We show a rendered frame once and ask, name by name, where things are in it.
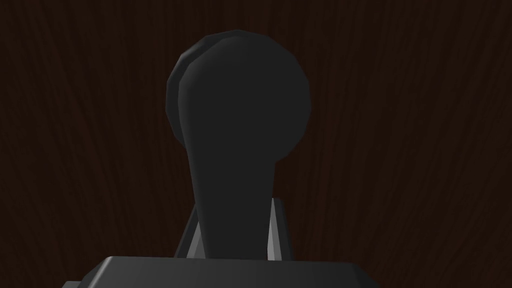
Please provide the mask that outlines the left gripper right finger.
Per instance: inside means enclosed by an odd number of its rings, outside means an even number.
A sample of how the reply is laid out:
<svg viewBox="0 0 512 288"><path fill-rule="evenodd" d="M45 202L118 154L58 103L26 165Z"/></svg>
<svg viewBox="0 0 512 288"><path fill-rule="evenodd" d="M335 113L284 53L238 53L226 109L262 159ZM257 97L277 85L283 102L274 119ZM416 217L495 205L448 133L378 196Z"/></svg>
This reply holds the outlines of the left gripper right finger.
<svg viewBox="0 0 512 288"><path fill-rule="evenodd" d="M267 259L269 261L294 261L285 207L279 198L273 198L271 202Z"/></svg>

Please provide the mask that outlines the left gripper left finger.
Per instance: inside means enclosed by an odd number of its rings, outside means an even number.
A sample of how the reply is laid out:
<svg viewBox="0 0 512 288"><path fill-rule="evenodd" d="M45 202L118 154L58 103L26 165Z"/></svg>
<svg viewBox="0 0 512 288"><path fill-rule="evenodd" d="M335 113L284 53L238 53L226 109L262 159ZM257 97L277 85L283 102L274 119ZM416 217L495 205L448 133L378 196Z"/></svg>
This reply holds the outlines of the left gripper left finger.
<svg viewBox="0 0 512 288"><path fill-rule="evenodd" d="M205 250L196 205L181 236L174 258L205 259Z"/></svg>

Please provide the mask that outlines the dark brown wooden door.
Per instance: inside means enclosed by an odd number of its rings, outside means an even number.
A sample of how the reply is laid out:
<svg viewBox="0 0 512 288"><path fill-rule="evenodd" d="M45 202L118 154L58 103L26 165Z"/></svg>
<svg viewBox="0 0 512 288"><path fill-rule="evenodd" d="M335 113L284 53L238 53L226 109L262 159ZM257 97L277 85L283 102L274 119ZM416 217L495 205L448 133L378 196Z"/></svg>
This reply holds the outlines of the dark brown wooden door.
<svg viewBox="0 0 512 288"><path fill-rule="evenodd" d="M166 82L235 29L309 80L274 180L297 260L512 288L512 0L0 0L0 288L175 254L194 194Z"/></svg>

